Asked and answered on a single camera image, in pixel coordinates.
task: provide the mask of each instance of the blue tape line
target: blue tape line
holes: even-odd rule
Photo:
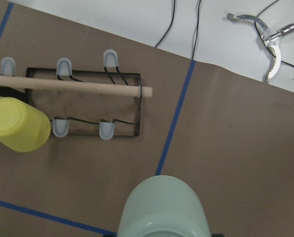
[[[13,6],[14,6],[13,3],[9,3],[8,6],[7,6],[7,9],[6,9],[6,12],[4,14],[3,20],[2,20],[2,22],[0,24],[0,39],[2,37],[4,28],[5,28],[6,24],[7,24],[8,18],[10,16],[11,12],[12,12]]]
[[[44,218],[44,219],[47,219],[50,221],[58,222],[58,223],[61,223],[64,225],[73,226],[73,227],[83,229],[86,231],[91,231],[91,232],[99,233],[102,235],[115,235],[116,236],[116,233],[111,232],[111,231],[100,229],[100,228],[97,228],[94,226],[89,226],[89,225],[82,224],[79,222],[70,221],[68,219],[64,219],[64,218],[61,218],[58,216],[53,216],[53,215],[50,215],[50,214],[47,214],[44,212],[40,212],[40,211],[35,211],[35,210],[28,209],[28,208],[25,208],[22,206],[17,206],[17,205],[8,203],[8,202],[0,201],[0,206],[14,210],[14,211],[19,211],[19,212],[22,212],[22,213],[25,213],[28,215],[37,216],[37,217]]]
[[[182,91],[181,91],[181,94],[180,94],[180,98],[178,99],[176,109],[175,109],[175,112],[174,112],[174,116],[173,116],[173,119],[172,119],[172,122],[171,122],[170,130],[168,132],[167,140],[166,140],[166,143],[165,143],[165,146],[163,148],[161,158],[160,158],[160,161],[159,161],[159,164],[158,164],[156,175],[161,175],[163,165],[164,165],[164,163],[166,161],[166,157],[167,157],[167,154],[168,154],[168,149],[170,147],[170,143],[171,143],[171,140],[172,140],[172,137],[173,137],[173,134],[174,134],[174,130],[175,130],[175,127],[176,127],[176,124],[177,124],[177,121],[178,121],[178,117],[179,117],[181,109],[182,109],[182,105],[183,105],[184,98],[185,98],[185,95],[186,95],[186,92],[187,92],[187,88],[188,88],[188,86],[190,84],[190,81],[191,81],[191,77],[192,77],[192,74],[193,74],[195,63],[196,63],[196,61],[192,60],[191,64],[190,64],[190,67],[188,68],[187,75],[186,75],[186,78],[185,78],[185,81],[184,81],[184,85],[183,85],[183,88],[182,88]]]

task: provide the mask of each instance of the brown cardboard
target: brown cardboard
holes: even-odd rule
[[[0,21],[7,4],[0,1]],[[155,174],[190,61],[19,5],[0,60],[13,57],[18,76],[60,57],[101,71],[107,48],[154,89],[142,103],[141,135],[52,136],[29,154],[0,144],[0,200],[117,231],[126,198]],[[212,233],[294,236],[294,93],[197,63],[163,174],[195,190]],[[93,235],[0,207],[0,236]]]

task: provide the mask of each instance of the white cup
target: white cup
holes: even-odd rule
[[[166,175],[139,184],[128,197],[118,237],[210,237],[201,202],[183,181]]]

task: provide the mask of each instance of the wooden rod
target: wooden rod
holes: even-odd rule
[[[91,82],[49,80],[0,75],[0,86],[26,88],[34,90],[56,90],[79,93],[96,93],[140,97],[140,87],[132,85],[114,85]],[[142,87],[142,97],[152,97],[152,87]]]

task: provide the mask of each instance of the yellow cup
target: yellow cup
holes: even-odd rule
[[[12,97],[0,98],[0,142],[17,152],[31,152],[49,138],[48,117]]]

